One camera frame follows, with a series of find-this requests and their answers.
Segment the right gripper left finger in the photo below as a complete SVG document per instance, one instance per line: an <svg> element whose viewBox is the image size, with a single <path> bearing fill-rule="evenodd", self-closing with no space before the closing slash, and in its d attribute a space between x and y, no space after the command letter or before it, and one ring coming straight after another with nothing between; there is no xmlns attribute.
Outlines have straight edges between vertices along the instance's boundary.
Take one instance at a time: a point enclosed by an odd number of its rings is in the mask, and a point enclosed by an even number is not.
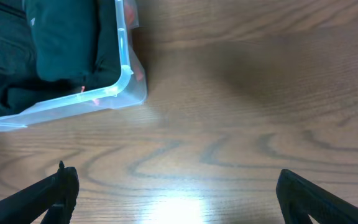
<svg viewBox="0 0 358 224"><path fill-rule="evenodd" d="M69 224L76 206L79 179L74 167L60 161L57 172L0 201L1 223Z"/></svg>

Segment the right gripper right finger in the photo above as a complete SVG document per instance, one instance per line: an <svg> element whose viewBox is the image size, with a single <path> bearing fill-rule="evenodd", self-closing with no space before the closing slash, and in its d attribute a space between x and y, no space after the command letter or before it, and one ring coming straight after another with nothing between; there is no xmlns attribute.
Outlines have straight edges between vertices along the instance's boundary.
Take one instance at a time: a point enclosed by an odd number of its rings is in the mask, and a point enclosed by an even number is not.
<svg viewBox="0 0 358 224"><path fill-rule="evenodd" d="M276 194L286 224L358 224L358 207L331 194L298 174L283 169Z"/></svg>

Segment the small black garment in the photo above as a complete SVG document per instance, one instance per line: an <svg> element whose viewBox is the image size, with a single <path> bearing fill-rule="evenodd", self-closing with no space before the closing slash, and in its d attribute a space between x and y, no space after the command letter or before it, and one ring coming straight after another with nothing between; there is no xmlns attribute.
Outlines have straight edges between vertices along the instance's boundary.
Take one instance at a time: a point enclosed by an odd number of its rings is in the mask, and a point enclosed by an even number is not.
<svg viewBox="0 0 358 224"><path fill-rule="evenodd" d="M39 77L80 79L93 71L98 39L94 0L25 0Z"/></svg>

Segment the black garment with tag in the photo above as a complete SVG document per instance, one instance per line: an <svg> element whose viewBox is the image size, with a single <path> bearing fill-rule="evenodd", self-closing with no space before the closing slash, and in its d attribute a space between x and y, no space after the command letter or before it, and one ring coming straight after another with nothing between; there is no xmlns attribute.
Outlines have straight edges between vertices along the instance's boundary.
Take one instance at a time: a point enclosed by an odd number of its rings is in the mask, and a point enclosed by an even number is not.
<svg viewBox="0 0 358 224"><path fill-rule="evenodd" d="M111 86L121 76L115 2L113 0L100 0L98 6L98 50L94 72L86 79L85 90Z"/></svg>

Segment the pink printed t-shirt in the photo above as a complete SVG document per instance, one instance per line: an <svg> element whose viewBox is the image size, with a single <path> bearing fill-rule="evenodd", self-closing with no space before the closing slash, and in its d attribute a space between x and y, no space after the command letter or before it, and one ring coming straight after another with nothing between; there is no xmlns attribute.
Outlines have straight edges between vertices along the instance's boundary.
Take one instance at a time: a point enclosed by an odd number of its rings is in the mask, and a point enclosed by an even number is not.
<svg viewBox="0 0 358 224"><path fill-rule="evenodd" d="M136 3L114 2L121 76L115 84L104 88L85 90L83 85L81 92L76 95L76 99L81 103L109 109L139 105L147 97L144 68L132 48L131 30L139 26Z"/></svg>

